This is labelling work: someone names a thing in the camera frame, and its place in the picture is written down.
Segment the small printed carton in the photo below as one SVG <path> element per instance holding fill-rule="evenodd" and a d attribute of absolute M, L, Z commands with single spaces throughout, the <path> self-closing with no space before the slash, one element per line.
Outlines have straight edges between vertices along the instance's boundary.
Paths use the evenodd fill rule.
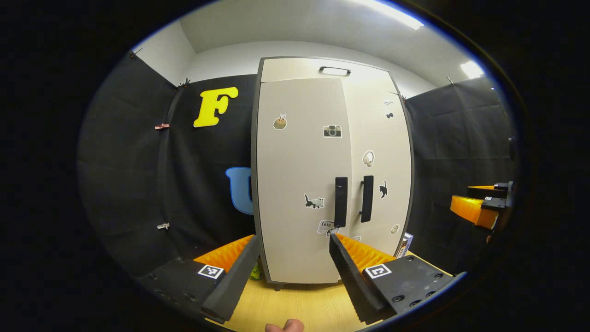
<path fill-rule="evenodd" d="M 401 241 L 400 250 L 398 250 L 398 253 L 396 255 L 397 258 L 403 258 L 404 256 L 407 255 L 407 252 L 409 251 L 412 241 L 413 241 L 413 235 L 405 232 L 404 237 L 402 238 L 402 241 Z"/>

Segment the white shoe cabinet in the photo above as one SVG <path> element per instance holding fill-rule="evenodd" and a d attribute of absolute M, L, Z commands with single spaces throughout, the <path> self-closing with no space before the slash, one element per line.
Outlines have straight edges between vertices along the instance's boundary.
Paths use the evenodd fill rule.
<path fill-rule="evenodd" d="M 331 233 L 398 254 L 414 155 L 389 70 L 343 59 L 262 58 L 251 134 L 255 227 L 276 291 L 340 280 Z"/>

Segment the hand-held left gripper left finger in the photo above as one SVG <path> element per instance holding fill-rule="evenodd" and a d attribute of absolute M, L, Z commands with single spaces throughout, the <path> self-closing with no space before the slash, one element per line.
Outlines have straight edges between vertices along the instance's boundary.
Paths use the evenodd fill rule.
<path fill-rule="evenodd" d="M 149 292 L 192 319 L 232 317 L 260 255 L 249 235 L 194 259 L 176 258 L 138 279 Z"/>

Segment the ceiling light strip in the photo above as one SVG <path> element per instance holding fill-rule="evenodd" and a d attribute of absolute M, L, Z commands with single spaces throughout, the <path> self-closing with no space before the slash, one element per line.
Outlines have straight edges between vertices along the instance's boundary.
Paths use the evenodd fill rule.
<path fill-rule="evenodd" d="M 460 69 L 466 75 L 468 79 L 479 78 L 485 76 L 484 69 L 479 65 L 478 62 L 470 60 L 460 65 Z"/>
<path fill-rule="evenodd" d="M 403 25 L 406 25 L 407 27 L 412 28 L 415 31 L 419 30 L 421 27 L 424 26 L 424 24 L 421 23 L 421 21 L 419 21 L 415 17 L 413 17 L 403 11 L 400 11 L 399 9 L 396 9 L 396 7 L 394 7 L 394 5 L 391 4 L 390 2 L 381 1 L 381 0 L 348 0 L 348 1 L 359 4 L 361 6 L 366 6 L 368 8 L 371 8 L 371 9 L 377 11 L 378 13 L 386 15 L 386 16 L 402 23 Z"/>

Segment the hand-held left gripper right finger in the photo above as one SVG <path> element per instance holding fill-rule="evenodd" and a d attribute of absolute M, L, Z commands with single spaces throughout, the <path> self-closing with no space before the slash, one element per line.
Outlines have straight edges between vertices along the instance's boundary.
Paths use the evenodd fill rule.
<path fill-rule="evenodd" d="M 329 253 L 358 319 L 392 322 L 434 301 L 461 281 L 415 255 L 394 258 L 339 233 Z"/>

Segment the white cabinet door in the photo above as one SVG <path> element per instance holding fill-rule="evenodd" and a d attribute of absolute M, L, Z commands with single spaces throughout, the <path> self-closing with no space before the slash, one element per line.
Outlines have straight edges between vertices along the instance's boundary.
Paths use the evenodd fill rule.
<path fill-rule="evenodd" d="M 252 175 L 269 281 L 339 281 L 326 234 L 335 227 L 335 178 L 352 176 L 341 79 L 262 83 L 256 125 Z"/>
<path fill-rule="evenodd" d="M 407 228 L 413 195 L 413 152 L 405 109 L 395 82 L 385 86 L 345 79 L 343 84 L 352 153 L 348 235 L 394 256 Z M 366 223 L 360 222 L 359 214 L 363 176 L 374 176 L 372 218 Z"/>

